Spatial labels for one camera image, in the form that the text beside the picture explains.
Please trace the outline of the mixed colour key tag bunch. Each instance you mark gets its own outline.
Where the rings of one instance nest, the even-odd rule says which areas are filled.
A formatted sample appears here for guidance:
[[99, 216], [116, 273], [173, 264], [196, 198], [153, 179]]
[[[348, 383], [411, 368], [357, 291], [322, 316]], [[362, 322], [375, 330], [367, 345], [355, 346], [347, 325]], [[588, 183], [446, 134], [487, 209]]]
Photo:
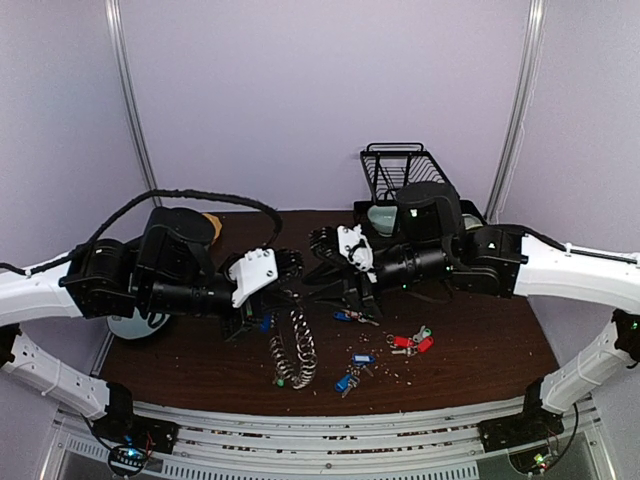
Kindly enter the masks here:
[[372, 325], [375, 327], [379, 326], [379, 323], [375, 321], [373, 318], [371, 318], [370, 316], [367, 316], [360, 312], [349, 311], [349, 310], [334, 312], [333, 319], [340, 322], [348, 322], [348, 323], [358, 322], [362, 324]]

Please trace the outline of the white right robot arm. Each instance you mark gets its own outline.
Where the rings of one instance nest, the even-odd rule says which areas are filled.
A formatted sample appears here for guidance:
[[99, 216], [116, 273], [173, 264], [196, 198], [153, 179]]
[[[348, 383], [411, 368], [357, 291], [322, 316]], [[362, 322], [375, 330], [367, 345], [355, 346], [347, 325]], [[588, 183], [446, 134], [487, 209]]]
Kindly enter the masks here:
[[612, 308], [602, 332], [572, 360], [533, 384], [513, 419], [519, 440], [535, 440], [581, 397], [639, 362], [639, 256], [575, 248], [528, 227], [466, 227], [449, 183], [422, 181], [396, 195], [395, 240], [382, 246], [360, 225], [310, 235], [319, 265], [303, 282], [316, 302], [376, 318], [386, 290], [423, 281], [501, 298], [547, 296]]

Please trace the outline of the metal disc with key rings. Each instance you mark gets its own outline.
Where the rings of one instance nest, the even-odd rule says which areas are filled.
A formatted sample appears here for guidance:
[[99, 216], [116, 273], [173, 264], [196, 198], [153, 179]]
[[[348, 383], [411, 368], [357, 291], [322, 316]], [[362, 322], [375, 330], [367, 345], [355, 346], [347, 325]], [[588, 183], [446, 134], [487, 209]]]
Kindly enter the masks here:
[[316, 376], [318, 355], [314, 335], [301, 305], [287, 307], [275, 314], [269, 339], [275, 383], [293, 390], [308, 387]]

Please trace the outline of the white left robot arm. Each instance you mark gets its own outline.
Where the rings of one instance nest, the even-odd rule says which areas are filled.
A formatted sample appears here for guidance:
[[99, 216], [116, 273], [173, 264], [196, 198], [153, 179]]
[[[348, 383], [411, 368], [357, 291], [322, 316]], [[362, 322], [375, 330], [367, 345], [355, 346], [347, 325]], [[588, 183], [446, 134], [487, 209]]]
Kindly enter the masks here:
[[45, 319], [156, 316], [220, 317], [237, 331], [272, 307], [281, 284], [301, 275], [295, 250], [258, 247], [216, 268], [209, 249], [216, 226], [188, 208], [152, 210], [140, 237], [94, 240], [86, 252], [55, 257], [54, 267], [1, 275], [1, 368], [103, 423], [123, 444], [137, 442], [144, 424], [131, 392], [90, 378], [42, 350], [23, 330]]

